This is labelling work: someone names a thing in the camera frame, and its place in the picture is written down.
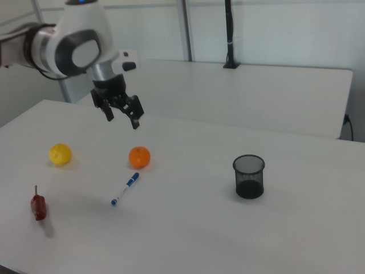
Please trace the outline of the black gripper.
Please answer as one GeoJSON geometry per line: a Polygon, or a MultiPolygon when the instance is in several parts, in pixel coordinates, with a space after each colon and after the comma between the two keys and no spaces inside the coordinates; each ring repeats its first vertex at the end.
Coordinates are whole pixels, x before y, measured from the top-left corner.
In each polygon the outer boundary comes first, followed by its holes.
{"type": "Polygon", "coordinates": [[[91,91],[94,106],[102,110],[110,122],[113,118],[111,107],[119,109],[131,121],[132,128],[136,130],[139,119],[144,115],[143,107],[137,95],[128,96],[123,74],[109,80],[93,81],[94,89],[91,91]]]}

